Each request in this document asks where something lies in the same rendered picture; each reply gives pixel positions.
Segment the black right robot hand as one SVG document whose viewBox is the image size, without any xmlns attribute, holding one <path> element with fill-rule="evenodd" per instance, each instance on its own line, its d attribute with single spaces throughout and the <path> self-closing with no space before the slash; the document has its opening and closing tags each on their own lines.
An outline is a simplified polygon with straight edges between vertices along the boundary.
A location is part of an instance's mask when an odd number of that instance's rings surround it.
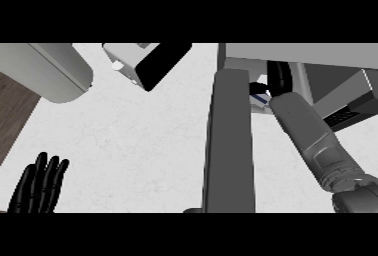
<svg viewBox="0 0 378 256">
<path fill-rule="evenodd" d="M 289 64 L 282 61 L 267 61 L 267 83 L 251 82 L 249 94 L 265 92 L 276 97 L 292 91 L 292 74 Z"/>
</svg>

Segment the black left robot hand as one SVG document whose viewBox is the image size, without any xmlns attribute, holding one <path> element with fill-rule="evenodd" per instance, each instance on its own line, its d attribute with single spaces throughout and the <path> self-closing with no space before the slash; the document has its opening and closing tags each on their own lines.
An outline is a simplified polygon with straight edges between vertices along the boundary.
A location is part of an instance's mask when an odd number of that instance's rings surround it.
<svg viewBox="0 0 378 256">
<path fill-rule="evenodd" d="M 11 194 L 7 213 L 53 213 L 69 160 L 41 152 L 29 164 Z"/>
</svg>

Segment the white blue milk carton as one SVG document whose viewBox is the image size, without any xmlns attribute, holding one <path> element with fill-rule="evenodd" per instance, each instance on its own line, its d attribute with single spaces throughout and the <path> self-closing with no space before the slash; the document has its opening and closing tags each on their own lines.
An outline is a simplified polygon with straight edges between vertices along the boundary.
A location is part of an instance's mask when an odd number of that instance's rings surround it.
<svg viewBox="0 0 378 256">
<path fill-rule="evenodd" d="M 251 95 L 251 103 L 258 106 L 259 108 L 264 108 L 268 106 L 270 96 L 265 94 L 255 94 Z"/>
</svg>

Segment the grey microwave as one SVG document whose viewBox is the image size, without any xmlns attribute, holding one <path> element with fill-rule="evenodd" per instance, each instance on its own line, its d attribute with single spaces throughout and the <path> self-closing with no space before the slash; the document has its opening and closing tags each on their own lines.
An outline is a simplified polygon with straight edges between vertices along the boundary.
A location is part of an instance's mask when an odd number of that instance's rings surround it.
<svg viewBox="0 0 378 256">
<path fill-rule="evenodd" d="M 264 83 L 265 61 L 251 55 L 252 46 L 242 51 L 231 43 L 218 44 L 217 69 L 248 71 L 249 81 Z M 313 106 L 333 131 L 378 116 L 378 68 L 290 62 L 292 91 Z"/>
</svg>

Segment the pale grey rounded appliance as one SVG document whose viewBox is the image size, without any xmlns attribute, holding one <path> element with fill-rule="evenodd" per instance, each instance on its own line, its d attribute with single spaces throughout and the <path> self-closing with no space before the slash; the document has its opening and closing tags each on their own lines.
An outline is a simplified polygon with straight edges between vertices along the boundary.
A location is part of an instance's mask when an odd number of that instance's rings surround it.
<svg viewBox="0 0 378 256">
<path fill-rule="evenodd" d="M 0 72 L 56 104 L 73 101 L 93 83 L 70 43 L 0 43 Z"/>
</svg>

